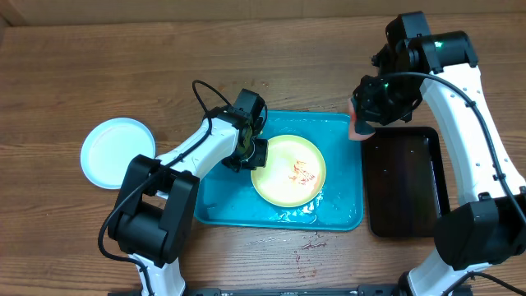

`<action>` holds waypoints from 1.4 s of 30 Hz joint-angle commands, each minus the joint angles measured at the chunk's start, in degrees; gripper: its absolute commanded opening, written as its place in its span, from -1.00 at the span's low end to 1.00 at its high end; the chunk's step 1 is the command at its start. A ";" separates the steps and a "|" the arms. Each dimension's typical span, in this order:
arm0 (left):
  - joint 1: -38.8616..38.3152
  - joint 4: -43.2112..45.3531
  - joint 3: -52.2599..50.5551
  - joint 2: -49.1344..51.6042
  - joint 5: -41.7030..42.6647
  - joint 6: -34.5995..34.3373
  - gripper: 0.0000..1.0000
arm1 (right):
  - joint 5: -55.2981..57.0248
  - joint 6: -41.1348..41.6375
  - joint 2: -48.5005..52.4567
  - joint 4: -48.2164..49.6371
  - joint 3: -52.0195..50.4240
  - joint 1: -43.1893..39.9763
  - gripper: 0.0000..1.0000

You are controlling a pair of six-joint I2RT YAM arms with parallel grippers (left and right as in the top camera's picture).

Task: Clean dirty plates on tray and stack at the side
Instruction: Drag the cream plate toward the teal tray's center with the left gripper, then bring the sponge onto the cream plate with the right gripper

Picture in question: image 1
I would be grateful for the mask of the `pink sponge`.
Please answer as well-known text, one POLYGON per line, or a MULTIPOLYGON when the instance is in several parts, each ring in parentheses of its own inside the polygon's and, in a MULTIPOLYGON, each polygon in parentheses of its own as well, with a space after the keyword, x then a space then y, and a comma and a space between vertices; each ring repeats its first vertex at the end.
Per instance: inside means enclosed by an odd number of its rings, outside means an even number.
POLYGON ((348 100, 348 113, 350 117, 348 138, 351 141, 365 141, 375 134, 375 128, 366 121, 358 118, 354 106, 355 103, 356 101, 353 97, 348 100))

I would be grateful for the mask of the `yellow plate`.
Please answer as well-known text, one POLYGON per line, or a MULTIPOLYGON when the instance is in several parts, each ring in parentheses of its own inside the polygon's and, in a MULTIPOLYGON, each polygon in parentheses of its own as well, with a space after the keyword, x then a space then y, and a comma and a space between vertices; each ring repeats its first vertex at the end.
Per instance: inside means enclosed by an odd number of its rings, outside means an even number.
POLYGON ((280 207, 297 207, 314 199, 325 183, 326 165, 320 150, 294 135, 268 140, 265 166, 251 172, 257 193, 280 207))

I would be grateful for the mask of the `light blue plate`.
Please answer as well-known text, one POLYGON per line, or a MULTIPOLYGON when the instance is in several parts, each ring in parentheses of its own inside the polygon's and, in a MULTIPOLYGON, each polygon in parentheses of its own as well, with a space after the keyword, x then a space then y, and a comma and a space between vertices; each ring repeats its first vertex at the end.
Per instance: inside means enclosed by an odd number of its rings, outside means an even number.
POLYGON ((113 118, 86 137, 81 147, 81 169, 95 186, 119 189, 132 159, 138 155, 154 158, 155 152, 155 139, 146 125, 132 118, 113 118))

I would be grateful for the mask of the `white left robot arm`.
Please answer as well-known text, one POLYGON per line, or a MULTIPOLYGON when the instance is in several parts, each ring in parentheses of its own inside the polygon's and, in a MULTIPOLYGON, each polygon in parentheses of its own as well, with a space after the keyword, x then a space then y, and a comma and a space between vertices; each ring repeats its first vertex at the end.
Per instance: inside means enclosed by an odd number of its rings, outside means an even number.
POLYGON ((178 257, 191 231, 200 182, 217 164, 234 172, 265 166, 268 142, 259 135, 267 118, 265 101, 243 89, 234 103, 206 110, 198 131, 177 148, 131 160, 98 247, 105 257, 137 267, 137 294, 185 293, 178 257))

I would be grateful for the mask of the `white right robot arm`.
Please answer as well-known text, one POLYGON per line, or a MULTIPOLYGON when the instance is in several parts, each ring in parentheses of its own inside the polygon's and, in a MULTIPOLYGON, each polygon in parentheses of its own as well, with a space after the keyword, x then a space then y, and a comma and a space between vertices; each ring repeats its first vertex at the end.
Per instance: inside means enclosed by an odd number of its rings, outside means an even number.
POLYGON ((459 205, 437 221, 434 250, 402 274, 396 295, 451 295, 466 280, 525 251, 525 181, 502 144, 482 91, 478 56, 466 33, 434 35, 422 12, 397 16, 386 45, 349 101, 348 136, 363 141, 374 124, 409 121, 426 103, 441 130, 459 205))

